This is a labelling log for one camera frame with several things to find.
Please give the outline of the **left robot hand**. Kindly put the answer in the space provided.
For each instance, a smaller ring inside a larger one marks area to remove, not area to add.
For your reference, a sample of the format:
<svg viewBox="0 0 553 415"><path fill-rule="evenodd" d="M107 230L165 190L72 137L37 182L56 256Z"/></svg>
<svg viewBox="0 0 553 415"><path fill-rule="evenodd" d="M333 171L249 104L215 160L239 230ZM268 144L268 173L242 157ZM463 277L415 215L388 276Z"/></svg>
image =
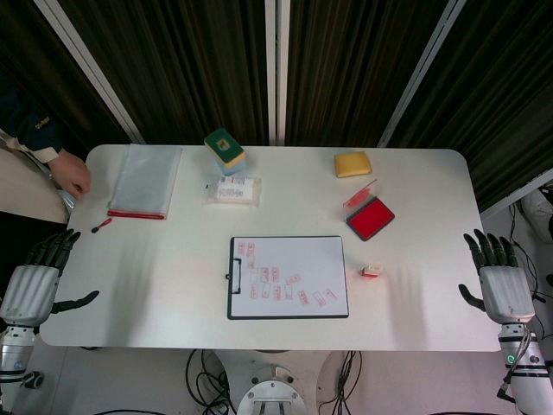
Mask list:
<svg viewBox="0 0 553 415"><path fill-rule="evenodd" d="M1 318L9 326L36 328L52 314L87 306L99 295L93 290L76 300L55 300L60 279L81 233L67 229L35 244L15 268L1 301Z"/></svg>

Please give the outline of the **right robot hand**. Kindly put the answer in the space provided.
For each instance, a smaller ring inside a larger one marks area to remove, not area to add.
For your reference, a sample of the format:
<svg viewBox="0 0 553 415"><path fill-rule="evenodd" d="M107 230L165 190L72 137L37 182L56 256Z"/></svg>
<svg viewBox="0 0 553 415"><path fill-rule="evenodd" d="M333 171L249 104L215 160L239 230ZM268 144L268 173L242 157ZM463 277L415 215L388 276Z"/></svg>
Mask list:
<svg viewBox="0 0 553 415"><path fill-rule="evenodd" d="M531 290L512 243L478 229L473 235L465 233L463 239L472 256L482 294L477 298L466 285L459 284L458 290L465 302L485 312L497 324L530 322L535 316Z"/></svg>

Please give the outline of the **bare person hand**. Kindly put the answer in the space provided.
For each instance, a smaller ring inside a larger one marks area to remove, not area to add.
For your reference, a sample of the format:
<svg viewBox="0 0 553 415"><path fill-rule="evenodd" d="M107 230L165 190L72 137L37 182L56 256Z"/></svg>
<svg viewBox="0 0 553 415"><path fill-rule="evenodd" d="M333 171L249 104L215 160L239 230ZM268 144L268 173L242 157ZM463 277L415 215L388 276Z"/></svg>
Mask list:
<svg viewBox="0 0 553 415"><path fill-rule="evenodd" d="M72 153L61 150L58 156L47 162L54 180L77 200L90 191L91 173L85 163Z"/></svg>

